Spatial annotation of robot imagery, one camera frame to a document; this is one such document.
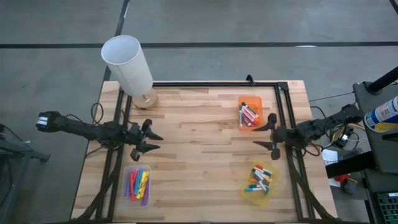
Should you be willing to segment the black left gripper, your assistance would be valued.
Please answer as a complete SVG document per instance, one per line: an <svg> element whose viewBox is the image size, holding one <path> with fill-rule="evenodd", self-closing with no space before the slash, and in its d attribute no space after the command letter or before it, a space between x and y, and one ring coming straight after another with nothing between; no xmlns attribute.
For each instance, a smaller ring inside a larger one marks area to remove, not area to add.
<svg viewBox="0 0 398 224"><path fill-rule="evenodd" d="M131 127L125 132L124 144L136 146L130 155L133 161L138 161L142 154L160 148L157 145L142 143L143 135L149 139L162 139L161 136L151 130L151 126L152 120L146 119L142 124L142 128L137 123L132 123Z"/></svg>

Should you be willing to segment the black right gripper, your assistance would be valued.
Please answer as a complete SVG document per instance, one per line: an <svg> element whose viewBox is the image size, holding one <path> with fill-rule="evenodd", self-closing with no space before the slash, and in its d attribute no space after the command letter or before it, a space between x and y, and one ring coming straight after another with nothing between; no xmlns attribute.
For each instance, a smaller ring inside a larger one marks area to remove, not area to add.
<svg viewBox="0 0 398 224"><path fill-rule="evenodd" d="M275 113L270 113L267 117L267 123L260 127L254 129L254 131L268 131L270 129L275 129L275 124L277 122L277 115ZM292 130L279 126L273 132L274 142L263 142L263 141L253 141L254 144L265 147L271 152L271 159L278 160L280 158L280 150L276 143L283 143L287 146L292 146Z"/></svg>

